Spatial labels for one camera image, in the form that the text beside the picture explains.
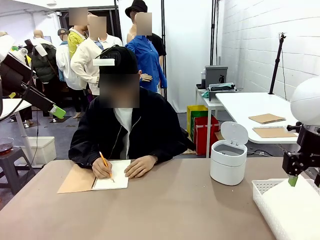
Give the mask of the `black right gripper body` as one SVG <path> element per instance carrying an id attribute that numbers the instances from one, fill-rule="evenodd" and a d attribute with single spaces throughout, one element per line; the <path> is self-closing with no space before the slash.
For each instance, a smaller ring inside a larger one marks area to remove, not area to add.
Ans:
<path id="1" fill-rule="evenodd" d="M 320 127 L 302 124 L 297 138 L 298 151 L 285 151 L 282 168 L 297 177 L 309 167 L 320 167 Z"/>

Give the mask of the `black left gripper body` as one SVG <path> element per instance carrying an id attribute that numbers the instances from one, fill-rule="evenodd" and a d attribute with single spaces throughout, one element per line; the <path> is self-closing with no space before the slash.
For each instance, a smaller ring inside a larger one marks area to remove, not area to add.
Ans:
<path id="1" fill-rule="evenodd" d="M 22 83 L 29 82 L 32 70 L 9 53 L 0 64 L 0 76 L 4 88 L 19 88 Z"/>

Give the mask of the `person's right hand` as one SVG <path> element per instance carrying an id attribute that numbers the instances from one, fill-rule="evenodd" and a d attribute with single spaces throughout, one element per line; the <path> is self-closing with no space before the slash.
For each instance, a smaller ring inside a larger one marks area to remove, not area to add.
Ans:
<path id="1" fill-rule="evenodd" d="M 93 162 L 92 171 L 98 179 L 109 179 L 112 177 L 112 164 L 99 157 Z"/>

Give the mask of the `person's left hand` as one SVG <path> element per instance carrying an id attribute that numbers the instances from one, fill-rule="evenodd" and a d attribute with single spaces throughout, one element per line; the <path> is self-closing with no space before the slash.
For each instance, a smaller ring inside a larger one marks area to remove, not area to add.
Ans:
<path id="1" fill-rule="evenodd" d="M 140 178 L 149 172 L 157 161 L 158 158 L 154 155 L 137 158 L 124 170 L 125 176 L 129 179 Z"/>

